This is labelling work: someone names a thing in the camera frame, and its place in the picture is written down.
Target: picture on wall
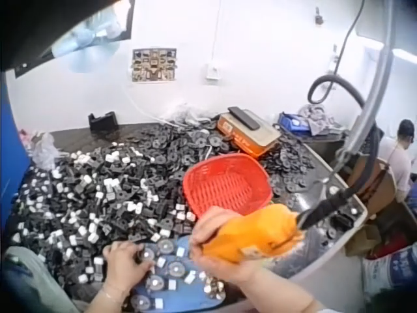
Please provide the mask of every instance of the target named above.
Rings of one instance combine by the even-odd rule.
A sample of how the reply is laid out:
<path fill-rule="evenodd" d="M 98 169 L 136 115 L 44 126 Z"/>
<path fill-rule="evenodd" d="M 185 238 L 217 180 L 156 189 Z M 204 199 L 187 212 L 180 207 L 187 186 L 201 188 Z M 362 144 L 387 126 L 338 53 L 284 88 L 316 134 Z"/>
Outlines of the picture on wall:
<path fill-rule="evenodd" d="M 169 82 L 175 80 L 177 49 L 134 49 L 132 58 L 133 82 Z"/>

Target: wall outlet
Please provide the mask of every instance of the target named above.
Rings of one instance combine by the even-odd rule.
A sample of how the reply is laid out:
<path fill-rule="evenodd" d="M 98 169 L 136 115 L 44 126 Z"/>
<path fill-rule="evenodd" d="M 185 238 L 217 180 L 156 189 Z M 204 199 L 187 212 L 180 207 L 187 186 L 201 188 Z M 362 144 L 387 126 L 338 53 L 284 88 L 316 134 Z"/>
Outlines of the wall outlet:
<path fill-rule="evenodd" d="M 214 81 L 220 80 L 219 68 L 213 62 L 210 62 L 207 65 L 206 80 L 211 80 L 211 81 L 213 81 L 213 80 Z"/>

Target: white wall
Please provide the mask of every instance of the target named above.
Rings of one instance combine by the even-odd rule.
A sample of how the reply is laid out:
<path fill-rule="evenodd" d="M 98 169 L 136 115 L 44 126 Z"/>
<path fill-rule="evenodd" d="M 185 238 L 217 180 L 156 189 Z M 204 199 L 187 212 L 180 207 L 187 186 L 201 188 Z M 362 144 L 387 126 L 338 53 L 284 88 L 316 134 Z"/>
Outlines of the white wall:
<path fill-rule="evenodd" d="M 325 20 L 321 27 L 314 24 L 316 5 Z M 332 45 L 342 41 L 355 10 L 348 0 L 222 0 L 214 49 L 222 80 L 212 85 L 204 76 L 219 1 L 137 0 L 132 40 L 122 42 L 100 71 L 75 74 L 63 57 L 18 79 L 9 72 L 14 116 L 19 127 L 47 131 L 87 127 L 90 113 L 111 110 L 120 124 L 150 121 L 129 98 L 154 115 L 182 102 L 217 112 L 231 105 L 263 116 L 295 112 L 306 103 L 311 82 L 327 69 Z M 175 82 L 130 82 L 132 49 L 149 46 L 178 49 Z M 360 89 L 369 66 L 364 56 L 352 37 L 340 73 Z M 326 105 L 346 125 L 359 112 L 342 90 Z"/>

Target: blue tray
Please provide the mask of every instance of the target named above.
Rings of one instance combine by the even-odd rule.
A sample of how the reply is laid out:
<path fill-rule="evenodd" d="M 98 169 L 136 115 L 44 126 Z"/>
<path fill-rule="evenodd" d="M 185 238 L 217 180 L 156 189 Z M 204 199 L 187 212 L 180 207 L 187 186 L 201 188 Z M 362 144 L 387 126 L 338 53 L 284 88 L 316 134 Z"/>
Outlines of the blue tray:
<path fill-rule="evenodd" d="M 164 301 L 164 309 L 157 310 L 152 308 L 144 312 L 155 312 L 155 313 L 174 313 L 174 312 L 186 312 L 193 310 L 204 310 L 208 308 L 213 308 L 220 305 L 223 300 L 210 299 L 207 297 L 207 294 L 204 293 L 204 282 L 198 277 L 198 274 L 201 272 L 194 263 L 187 257 L 188 256 L 188 238 L 190 236 L 181 237 L 175 243 L 175 252 L 179 246 L 185 249 L 185 257 L 181 258 L 181 263 L 186 267 L 186 273 L 190 271 L 196 271 L 195 280 L 190 284 L 186 284 L 183 278 L 176 278 L 177 281 L 177 290 L 162 290 L 162 291 L 152 291 L 148 293 L 145 288 L 145 281 L 140 283 L 135 287 L 135 290 L 138 294 L 144 295 L 151 300 L 152 305 L 154 304 L 155 298 L 161 298 Z M 147 247 L 156 250 L 156 244 L 147 244 Z M 169 279 L 167 275 L 167 267 L 172 261 L 178 260 L 178 257 L 175 255 L 165 255 L 163 256 L 167 261 L 162 269 L 155 267 L 156 275 L 159 275 L 165 278 L 165 283 Z"/>

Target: blue panel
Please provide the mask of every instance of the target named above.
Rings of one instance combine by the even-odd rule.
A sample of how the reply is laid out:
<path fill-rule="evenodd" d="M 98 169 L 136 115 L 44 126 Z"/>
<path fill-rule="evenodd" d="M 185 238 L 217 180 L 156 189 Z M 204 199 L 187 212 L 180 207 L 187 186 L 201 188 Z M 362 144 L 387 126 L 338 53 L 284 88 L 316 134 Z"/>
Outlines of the blue panel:
<path fill-rule="evenodd" d="M 181 237 L 178 241 L 174 241 L 175 245 L 181 246 L 185 249 L 185 256 L 188 255 L 188 239 L 190 236 Z M 154 244 L 147 244 L 147 246 L 153 250 L 156 250 L 156 245 Z M 166 280 L 166 283 L 169 279 L 169 275 L 167 273 L 167 266 L 172 261 L 181 261 L 186 267 L 186 272 L 188 273 L 191 270 L 197 272 L 197 278 L 190 284 L 186 284 L 183 279 L 176 278 L 177 281 L 177 290 L 169 291 L 169 290 L 162 290 L 162 291 L 155 291 L 151 294 L 148 293 L 144 284 L 145 282 L 141 282 L 139 285 L 135 287 L 135 290 L 140 295 L 145 295 L 149 299 L 151 299 L 151 303 L 153 304 L 155 298 L 161 298 L 164 300 L 164 309 L 157 310 L 152 308 L 150 310 L 146 310 L 146 313 L 168 313 L 168 312 L 196 312 L 200 310 L 207 310 L 209 308 L 214 308 L 215 306 L 220 305 L 223 301 L 217 299 L 210 299 L 206 293 L 204 293 L 204 283 L 198 277 L 198 274 L 201 272 L 201 269 L 198 269 L 194 263 L 188 258 L 179 258 L 176 256 L 163 256 L 167 261 L 164 265 L 164 268 L 160 269 L 155 267 L 155 273 Z"/>
<path fill-rule="evenodd" d="M 14 124 L 8 101 L 5 74 L 1 78 L 1 229 L 10 214 L 13 194 L 19 189 L 30 160 Z"/>

